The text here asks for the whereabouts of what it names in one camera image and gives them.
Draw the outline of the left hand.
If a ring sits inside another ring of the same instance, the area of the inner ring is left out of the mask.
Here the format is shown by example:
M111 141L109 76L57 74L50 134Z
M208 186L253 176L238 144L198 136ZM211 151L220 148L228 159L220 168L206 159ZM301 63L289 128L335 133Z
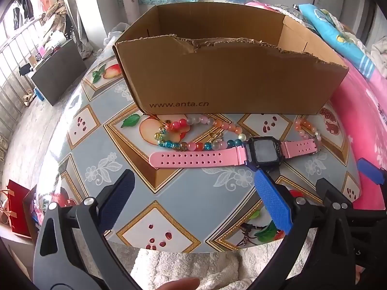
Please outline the left hand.
M180 280L167 282L158 287L157 290L196 290L199 285L199 278L182 278Z

